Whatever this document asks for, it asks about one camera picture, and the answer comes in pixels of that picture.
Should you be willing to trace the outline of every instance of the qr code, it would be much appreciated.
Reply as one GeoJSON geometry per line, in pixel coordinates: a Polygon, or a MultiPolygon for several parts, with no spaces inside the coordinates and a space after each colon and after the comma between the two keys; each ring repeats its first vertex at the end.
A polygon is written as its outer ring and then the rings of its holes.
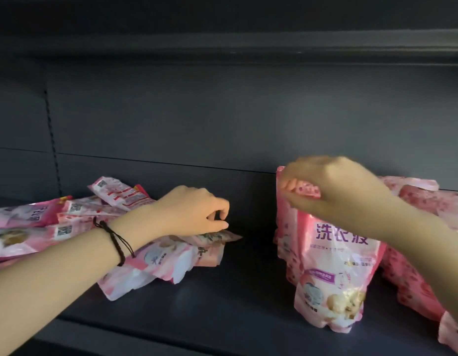
{"type": "Polygon", "coordinates": [[[76,212],[76,211],[79,211],[81,208],[83,207],[83,205],[79,204],[79,203],[73,203],[71,205],[71,208],[69,209],[69,212],[76,212]]]}
{"type": "Polygon", "coordinates": [[[71,225],[58,227],[57,236],[65,236],[67,234],[70,234],[71,231],[72,231],[72,226],[71,225]]]}

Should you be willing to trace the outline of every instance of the pile of pouches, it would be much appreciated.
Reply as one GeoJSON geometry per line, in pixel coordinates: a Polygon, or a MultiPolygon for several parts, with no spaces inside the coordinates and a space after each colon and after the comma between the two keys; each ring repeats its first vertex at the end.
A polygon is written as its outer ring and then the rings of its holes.
{"type": "MultiPolygon", "coordinates": [[[[0,269],[26,255],[40,252],[144,204],[153,203],[142,186],[130,187],[117,179],[101,177],[90,190],[95,196],[62,197],[23,206],[0,208],[0,269]]],[[[122,267],[115,267],[98,281],[109,300],[156,278],[179,283],[193,266],[215,267],[226,242],[241,239],[229,231],[178,238],[165,236],[136,251],[122,267]]]]}
{"type": "MultiPolygon", "coordinates": [[[[284,167],[277,169],[277,180],[284,167]]],[[[441,217],[458,231],[458,193],[439,190],[434,180],[380,178],[392,193],[441,217]]],[[[304,183],[297,193],[319,198],[317,187],[304,183]]],[[[398,286],[401,304],[440,321],[439,341],[458,352],[458,325],[435,298],[430,286],[399,252],[379,241],[353,235],[290,207],[277,190],[278,257],[286,261],[286,278],[296,286],[294,307],[312,325],[347,333],[361,320],[367,286],[379,266],[398,286]]]]}

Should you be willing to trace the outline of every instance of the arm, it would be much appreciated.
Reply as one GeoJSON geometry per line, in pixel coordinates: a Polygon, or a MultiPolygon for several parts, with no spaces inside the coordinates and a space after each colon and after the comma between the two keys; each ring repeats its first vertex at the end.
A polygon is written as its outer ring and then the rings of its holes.
{"type": "MultiPolygon", "coordinates": [[[[226,221],[214,221],[216,211],[225,219],[228,201],[205,189],[179,186],[109,226],[137,250],[168,234],[189,236],[227,228],[226,221]]],[[[119,261],[109,235],[95,228],[1,270],[0,356],[27,341],[119,261]]]]}
{"type": "Polygon", "coordinates": [[[285,168],[279,185],[293,207],[401,252],[458,323],[458,233],[438,216],[394,197],[382,181],[345,157],[298,159],[285,168]],[[301,180],[318,186],[321,199],[294,193],[301,180]]]}

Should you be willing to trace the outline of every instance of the hand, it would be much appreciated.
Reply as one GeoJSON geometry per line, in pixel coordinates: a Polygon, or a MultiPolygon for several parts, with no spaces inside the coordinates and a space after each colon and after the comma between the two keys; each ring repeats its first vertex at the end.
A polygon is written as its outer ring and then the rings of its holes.
{"type": "Polygon", "coordinates": [[[190,236],[229,227],[224,221],[229,213],[229,201],[215,197],[205,188],[178,186],[151,206],[167,234],[190,236]],[[220,220],[214,220],[218,211],[220,220]]]}
{"type": "Polygon", "coordinates": [[[393,196],[374,174],[345,157],[299,158],[283,170],[279,188],[292,207],[381,241],[389,241],[416,218],[430,216],[393,196]],[[321,198],[296,194],[303,181],[318,186],[321,198]]]}

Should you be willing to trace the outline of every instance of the black bracelet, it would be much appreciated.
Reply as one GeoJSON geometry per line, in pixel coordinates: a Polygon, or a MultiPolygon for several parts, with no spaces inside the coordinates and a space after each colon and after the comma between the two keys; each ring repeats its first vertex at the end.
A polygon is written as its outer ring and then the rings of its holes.
{"type": "Polygon", "coordinates": [[[127,249],[130,251],[131,256],[133,258],[135,258],[135,253],[134,253],[134,250],[132,249],[132,246],[122,236],[117,235],[107,225],[107,222],[99,221],[99,223],[97,223],[97,217],[94,217],[93,222],[94,222],[94,226],[103,229],[105,232],[107,232],[110,235],[110,238],[112,239],[112,242],[114,243],[114,246],[115,246],[115,248],[116,248],[116,250],[117,250],[117,252],[119,253],[119,256],[120,256],[120,262],[119,262],[119,264],[117,266],[122,266],[125,263],[124,251],[122,251],[122,249],[120,248],[120,245],[119,245],[119,242],[117,241],[117,239],[119,239],[125,245],[125,247],[127,247],[127,249]]]}

